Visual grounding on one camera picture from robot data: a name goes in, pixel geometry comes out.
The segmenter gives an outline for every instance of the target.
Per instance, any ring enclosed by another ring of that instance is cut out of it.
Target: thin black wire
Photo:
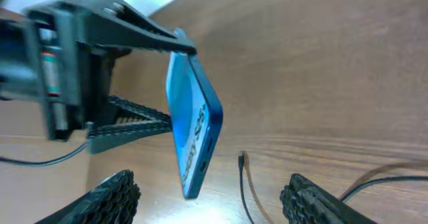
[[[21,165],[21,166],[32,166],[32,167],[49,166],[49,165],[53,165],[53,164],[68,160],[69,158],[72,158],[73,156],[79,154],[85,148],[86,148],[86,143],[83,143],[81,146],[77,147],[77,149],[71,151],[70,153],[68,153],[66,155],[55,158],[53,160],[47,160],[47,161],[41,161],[41,162],[32,162],[32,161],[26,161],[26,160],[14,160],[14,159],[2,157],[2,156],[0,156],[0,162],[4,162],[7,164],[16,164],[16,165]]]
[[[377,185],[381,183],[396,182],[396,181],[428,181],[428,177],[422,177],[422,176],[386,177],[386,178],[367,181],[366,183],[363,183],[361,185],[354,187],[345,196],[343,196],[340,199],[340,201],[342,201],[343,203],[347,202],[351,197],[353,197],[359,191],[367,187],[371,187],[373,185]]]
[[[239,166],[239,187],[241,189],[241,200],[243,208],[245,209],[245,213],[247,213],[247,217],[251,224],[254,224],[253,219],[251,218],[251,215],[249,214],[247,204],[245,203],[245,197],[243,195],[243,180],[242,180],[242,172],[243,172],[243,162],[244,162],[244,155],[238,157],[238,166]]]

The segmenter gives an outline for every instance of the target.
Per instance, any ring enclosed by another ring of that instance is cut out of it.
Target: brown wooden tabletop
[[[91,156],[87,189],[134,171],[135,223],[248,223],[240,150],[256,223],[287,223],[279,196],[292,173],[337,197],[359,179],[428,175],[428,0],[176,0],[152,18],[194,40],[224,123],[194,201],[181,193],[172,134]],[[112,92],[168,112],[168,60],[135,51]],[[379,223],[426,223],[427,190],[387,183],[349,205]]]

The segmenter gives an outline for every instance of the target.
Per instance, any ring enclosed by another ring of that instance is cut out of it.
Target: blue smartphone
[[[172,53],[167,100],[186,199],[197,198],[223,122],[220,101],[196,55]]]

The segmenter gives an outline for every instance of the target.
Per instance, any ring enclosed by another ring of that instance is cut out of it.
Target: wooden table
[[[152,18],[195,41],[224,123],[194,201],[181,194],[172,134],[91,156],[87,189],[134,171],[135,223],[248,223],[241,150],[256,223],[287,223],[279,195],[292,173],[337,197],[359,179],[428,175],[428,0],[176,0]],[[112,92],[167,112],[168,58],[125,57]],[[427,189],[383,184],[349,205],[379,223],[426,223]]]

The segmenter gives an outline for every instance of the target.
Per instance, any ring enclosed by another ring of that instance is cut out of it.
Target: cable
[[[242,172],[243,172],[243,165],[244,165],[244,153],[242,153],[240,156],[238,156],[238,166],[239,166],[239,187],[241,189],[241,200],[243,208],[245,209],[245,213],[247,213],[247,217],[251,224],[254,224],[253,219],[251,218],[251,215],[249,214],[247,204],[245,203],[245,198],[243,196],[243,181],[242,181]]]
[[[16,164],[21,166],[32,166],[32,167],[42,167],[42,166],[49,166],[52,164],[56,164],[65,160],[68,160],[69,158],[72,158],[73,156],[79,154],[82,150],[86,148],[86,143],[83,143],[81,146],[77,147],[77,149],[71,151],[70,153],[55,158],[53,160],[47,160],[47,161],[41,161],[41,162],[31,162],[31,161],[25,161],[25,160],[14,160],[11,158],[6,158],[0,156],[0,162],[5,162],[7,164]]]
[[[359,191],[367,187],[371,187],[373,185],[377,185],[381,183],[396,182],[396,181],[428,181],[428,177],[422,177],[422,176],[386,177],[386,178],[367,181],[366,183],[363,183],[351,189],[345,196],[343,196],[340,199],[340,201],[342,201],[343,203],[347,202],[351,197],[353,197]]]

